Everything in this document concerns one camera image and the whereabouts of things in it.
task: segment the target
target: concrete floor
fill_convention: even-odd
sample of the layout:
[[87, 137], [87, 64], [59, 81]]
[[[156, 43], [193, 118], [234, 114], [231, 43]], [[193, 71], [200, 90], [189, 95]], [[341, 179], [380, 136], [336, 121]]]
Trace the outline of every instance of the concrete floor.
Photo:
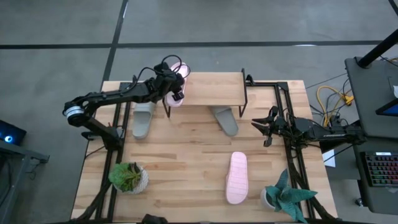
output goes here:
[[[110, 44], [121, 5], [122, 0], [0, 0], [0, 45]], [[397, 21], [388, 1], [129, 0], [119, 42], [382, 40]], [[344, 74], [345, 58], [373, 47], [117, 49], [109, 79], [131, 80], [142, 67], [177, 54], [192, 70], [244, 67], [257, 80], [304, 80], [311, 104], [320, 108], [318, 86], [340, 89], [347, 77], [317, 83]], [[109, 49], [0, 50], [0, 118], [27, 130], [25, 147], [51, 155], [48, 164], [37, 168], [35, 180], [26, 181], [12, 223], [68, 220], [87, 142], [80, 136], [82, 129], [69, 126], [61, 111], [64, 102], [99, 90], [108, 55]], [[396, 47], [385, 54], [393, 55], [398, 55]], [[321, 99], [328, 95], [325, 90]], [[349, 122], [358, 118], [355, 106], [340, 113]], [[398, 218], [357, 207], [355, 180], [330, 178], [330, 184], [340, 218], [368, 223], [394, 223]]]

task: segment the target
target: pink slipper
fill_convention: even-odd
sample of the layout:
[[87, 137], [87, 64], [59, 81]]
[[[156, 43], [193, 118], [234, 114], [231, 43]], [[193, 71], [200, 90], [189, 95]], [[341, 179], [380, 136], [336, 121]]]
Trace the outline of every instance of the pink slipper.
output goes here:
[[[171, 71], [174, 71], [174, 70], [177, 71], [177, 67], [178, 67], [178, 66], [180, 66], [180, 62], [177, 62], [177, 63], [175, 63], [174, 65], [172, 65], [172, 66], [170, 67]], [[187, 82], [187, 76], [189, 75], [189, 72], [190, 72], [190, 71], [189, 71], [189, 68], [188, 68], [187, 64], [182, 62], [182, 65], [181, 65], [181, 67], [180, 67], [180, 70], [179, 70], [177, 73], [181, 74], [181, 76], [184, 78], [185, 83]], [[181, 88], [182, 88], [181, 91], [182, 91], [183, 94], [185, 93], [185, 85], [186, 85], [185, 83], [184, 83], [184, 85], [181, 86]], [[167, 104], [168, 104], [169, 106], [171, 106], [171, 107], [178, 107], [178, 106], [181, 106], [181, 105], [182, 105], [183, 99], [175, 101], [175, 100], [173, 99], [173, 95], [174, 95], [173, 92], [169, 92], [169, 93], [167, 94], [167, 97], [166, 97], [166, 102], [167, 102]]]
[[226, 199], [233, 205], [239, 204], [248, 196], [248, 191], [248, 160], [242, 152], [234, 152], [226, 176]]

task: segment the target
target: blue light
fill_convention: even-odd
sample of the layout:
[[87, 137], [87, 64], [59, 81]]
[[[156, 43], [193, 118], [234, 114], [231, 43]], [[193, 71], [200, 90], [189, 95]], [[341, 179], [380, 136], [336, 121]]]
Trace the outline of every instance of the blue light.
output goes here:
[[12, 142], [12, 137], [11, 137], [11, 136], [6, 136], [6, 137], [4, 138], [4, 140], [5, 140], [5, 142], [10, 143], [10, 142]]

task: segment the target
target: keyboard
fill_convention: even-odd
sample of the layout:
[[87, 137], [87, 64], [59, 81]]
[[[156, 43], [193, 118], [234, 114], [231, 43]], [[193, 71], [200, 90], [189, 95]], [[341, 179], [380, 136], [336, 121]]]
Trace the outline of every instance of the keyboard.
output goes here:
[[362, 152], [371, 187], [398, 187], [398, 153]]

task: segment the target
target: wooden shelf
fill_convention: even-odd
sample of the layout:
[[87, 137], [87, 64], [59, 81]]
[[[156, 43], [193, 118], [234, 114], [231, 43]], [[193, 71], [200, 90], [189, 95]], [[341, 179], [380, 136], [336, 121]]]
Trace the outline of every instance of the wooden shelf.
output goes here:
[[242, 72], [192, 72], [182, 106], [243, 106]]

